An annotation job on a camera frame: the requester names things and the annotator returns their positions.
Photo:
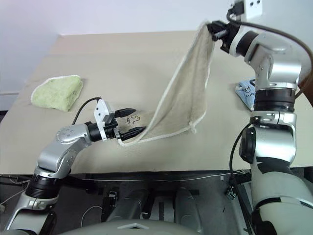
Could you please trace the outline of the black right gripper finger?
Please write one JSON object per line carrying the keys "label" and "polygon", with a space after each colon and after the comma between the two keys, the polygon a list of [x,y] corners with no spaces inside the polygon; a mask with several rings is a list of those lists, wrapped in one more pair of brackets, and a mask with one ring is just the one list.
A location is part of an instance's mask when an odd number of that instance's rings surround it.
{"label": "black right gripper finger", "polygon": [[226,24],[222,21],[213,21],[207,24],[209,31],[223,31],[226,30]]}
{"label": "black right gripper finger", "polygon": [[223,40],[225,37],[227,37],[227,35],[228,35],[227,29],[220,30],[220,31],[214,31],[214,32],[212,32],[212,39],[213,39],[213,41]]}

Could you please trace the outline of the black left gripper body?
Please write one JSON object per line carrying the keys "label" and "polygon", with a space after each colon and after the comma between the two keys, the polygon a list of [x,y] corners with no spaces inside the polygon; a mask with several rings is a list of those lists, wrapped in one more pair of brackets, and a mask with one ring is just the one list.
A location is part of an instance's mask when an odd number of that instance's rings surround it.
{"label": "black left gripper body", "polygon": [[121,134],[118,129],[118,122],[115,118],[110,123],[105,124],[105,134],[107,139],[120,139]]}

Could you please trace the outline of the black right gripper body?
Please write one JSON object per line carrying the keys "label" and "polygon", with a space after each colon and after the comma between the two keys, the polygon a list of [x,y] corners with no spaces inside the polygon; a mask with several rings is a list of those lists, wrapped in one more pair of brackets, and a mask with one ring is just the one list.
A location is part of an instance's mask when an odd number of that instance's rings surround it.
{"label": "black right gripper body", "polygon": [[223,50],[226,53],[229,53],[230,50],[230,45],[232,42],[232,25],[231,24],[226,24],[226,23],[221,23],[221,27],[222,27],[222,36],[221,36],[221,40],[222,40],[222,45],[220,47],[221,50]]}

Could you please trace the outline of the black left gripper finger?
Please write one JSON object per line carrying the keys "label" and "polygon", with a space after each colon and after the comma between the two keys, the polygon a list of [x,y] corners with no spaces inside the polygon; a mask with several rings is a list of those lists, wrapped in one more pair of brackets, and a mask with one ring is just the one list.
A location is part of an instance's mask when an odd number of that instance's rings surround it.
{"label": "black left gripper finger", "polygon": [[123,118],[123,117],[131,115],[134,112],[135,112],[135,109],[133,109],[133,108],[119,109],[119,110],[115,111],[114,117],[115,118],[121,118],[121,117]]}
{"label": "black left gripper finger", "polygon": [[128,139],[134,138],[137,135],[139,135],[141,132],[143,132],[145,130],[145,127],[135,127],[130,129],[129,131],[125,132],[125,133],[119,133],[120,134],[120,140],[121,141],[126,141]]}

